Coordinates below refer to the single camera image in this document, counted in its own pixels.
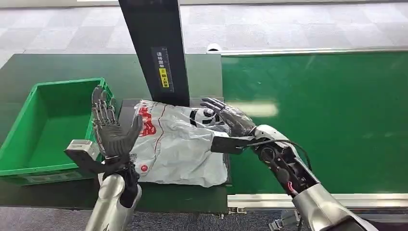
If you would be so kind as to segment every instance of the red wire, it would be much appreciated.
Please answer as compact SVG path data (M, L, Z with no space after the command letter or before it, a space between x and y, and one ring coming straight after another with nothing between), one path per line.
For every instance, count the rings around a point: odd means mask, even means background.
M288 188L291 192L294 191L293 187L292 187L292 181L288 181Z

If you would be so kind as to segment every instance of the red printed logo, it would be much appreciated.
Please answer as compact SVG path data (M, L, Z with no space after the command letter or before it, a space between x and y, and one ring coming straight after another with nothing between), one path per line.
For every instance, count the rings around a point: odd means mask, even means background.
M142 172L145 172L145 171L147 171L148 167L147 167L147 165L142 165L140 167L140 169L141 169Z
M140 136L153 135L156 133L156 128L152 123L152 114L147 111L147 107L140 107L139 115L143 118L143 130L140 131Z

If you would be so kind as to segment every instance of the black cable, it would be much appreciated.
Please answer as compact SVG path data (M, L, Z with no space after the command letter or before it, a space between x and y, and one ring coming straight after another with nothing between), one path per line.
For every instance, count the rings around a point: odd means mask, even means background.
M299 144L290 141L290 140L268 140L268 141L262 141L262 142L258 142L258 143L252 143L248 146L254 146L254 145L260 145L260 144L264 144L264 143L270 143L270 142L284 142L284 143L290 143L296 147L298 147L300 150L302 150L303 154L305 154L305 158L307 161L307 167L310 169L310 171L312 170L312 165L310 163L310 158L309 155L307 154L306 150L304 148L302 148L302 146L300 146Z
M299 219L299 225L297 225L297 231L302 230L303 220L302 218Z

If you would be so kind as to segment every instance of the black vertical post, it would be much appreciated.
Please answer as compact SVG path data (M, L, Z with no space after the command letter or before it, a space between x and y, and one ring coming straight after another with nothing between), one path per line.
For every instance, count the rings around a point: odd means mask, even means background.
M119 0L153 101L189 106L178 0Z

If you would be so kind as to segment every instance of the green table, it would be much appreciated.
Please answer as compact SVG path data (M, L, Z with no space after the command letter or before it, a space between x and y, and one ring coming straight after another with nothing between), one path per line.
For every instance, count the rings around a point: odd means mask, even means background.
M328 191L408 193L408 52L241 53L221 60L225 101L252 105L256 124L302 145ZM230 162L229 194L284 193L251 151Z
M220 55L186 55L190 96L222 96ZM150 98L136 55L16 54L0 69L0 145L7 136L31 87L38 82L103 77L118 99ZM138 210L158 212L227 211L224 186L142 183ZM94 180L18 187L0 183L0 206L93 208L98 191Z

